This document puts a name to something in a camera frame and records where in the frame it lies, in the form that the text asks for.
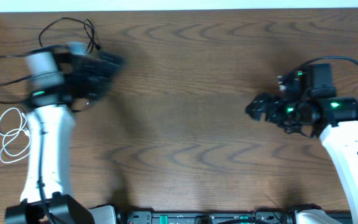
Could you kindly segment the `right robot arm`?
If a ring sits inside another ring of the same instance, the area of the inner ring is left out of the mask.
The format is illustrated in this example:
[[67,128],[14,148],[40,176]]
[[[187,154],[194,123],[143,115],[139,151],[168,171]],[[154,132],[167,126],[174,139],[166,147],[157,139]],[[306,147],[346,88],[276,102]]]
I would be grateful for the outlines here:
[[304,63],[278,79],[281,95],[261,93],[245,108],[287,134],[318,138],[328,152],[344,189],[353,223],[358,223],[358,101],[339,97],[328,63]]

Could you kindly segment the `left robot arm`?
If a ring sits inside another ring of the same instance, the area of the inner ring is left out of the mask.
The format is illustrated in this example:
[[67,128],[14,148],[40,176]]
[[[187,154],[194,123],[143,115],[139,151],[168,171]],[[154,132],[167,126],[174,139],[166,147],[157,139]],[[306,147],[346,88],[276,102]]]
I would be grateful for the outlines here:
[[112,205],[85,208],[70,183],[70,143],[77,99],[108,94],[124,65],[116,54],[86,54],[81,42],[51,45],[24,55],[34,90],[22,102],[31,134],[27,178],[20,203],[6,208],[5,223],[117,223]]

